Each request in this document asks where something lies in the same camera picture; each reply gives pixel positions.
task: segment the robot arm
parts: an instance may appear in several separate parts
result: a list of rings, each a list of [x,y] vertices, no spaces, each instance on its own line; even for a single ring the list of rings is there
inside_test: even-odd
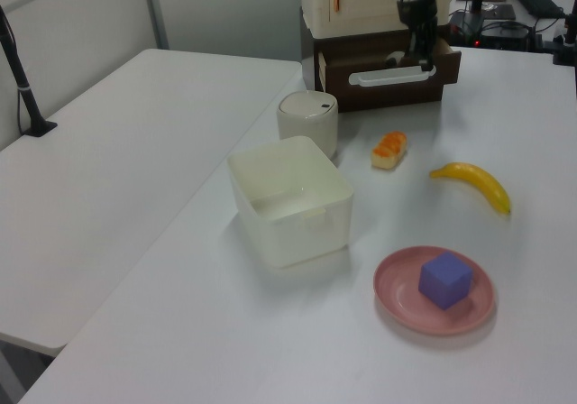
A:
[[[396,0],[400,21],[408,27],[410,43],[406,56],[415,59],[423,71],[433,69],[436,42],[436,0]]]

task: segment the floor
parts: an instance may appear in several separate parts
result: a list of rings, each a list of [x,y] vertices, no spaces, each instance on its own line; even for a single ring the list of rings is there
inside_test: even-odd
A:
[[[53,358],[0,341],[0,404],[16,404]]]

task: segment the orange topping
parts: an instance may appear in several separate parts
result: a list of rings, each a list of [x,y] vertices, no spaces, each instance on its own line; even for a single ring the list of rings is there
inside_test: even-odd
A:
[[[377,147],[372,149],[372,152],[379,155],[379,156],[382,156],[383,158],[388,158],[389,156],[396,154],[396,153],[393,153],[393,151],[389,150],[387,147],[382,147],[380,145],[378,145]]]
[[[402,145],[407,141],[407,136],[404,133],[395,131],[387,133],[379,142],[379,145],[373,150],[380,156],[390,156],[392,154],[400,153]]]

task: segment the container lid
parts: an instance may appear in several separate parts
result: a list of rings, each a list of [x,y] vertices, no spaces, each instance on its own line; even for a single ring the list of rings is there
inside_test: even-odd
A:
[[[298,91],[286,96],[280,102],[279,110],[287,115],[299,118],[323,117],[336,106],[333,95],[320,91]]]

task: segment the pink plate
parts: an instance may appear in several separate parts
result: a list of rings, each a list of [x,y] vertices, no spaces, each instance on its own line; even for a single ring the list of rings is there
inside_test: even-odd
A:
[[[443,311],[418,290],[421,266],[449,251],[472,268],[469,296]],[[482,324],[495,307],[490,279],[473,260],[435,246],[413,246],[385,258],[375,271],[375,294],[399,323],[430,335],[454,335]]]

